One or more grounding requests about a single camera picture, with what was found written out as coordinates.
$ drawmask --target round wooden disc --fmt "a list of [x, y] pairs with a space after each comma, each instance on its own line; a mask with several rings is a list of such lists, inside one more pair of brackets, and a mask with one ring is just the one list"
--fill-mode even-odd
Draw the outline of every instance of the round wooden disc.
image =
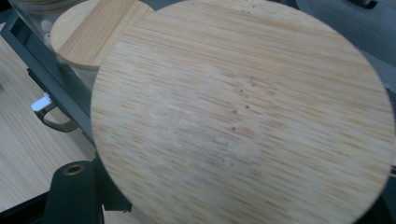
[[191, 0], [131, 25], [92, 94], [95, 144], [157, 223], [351, 223], [394, 150], [389, 99], [343, 37], [262, 0]]
[[97, 71], [126, 27], [153, 12], [136, 0], [90, 0], [67, 10], [54, 23], [50, 40], [63, 60]]

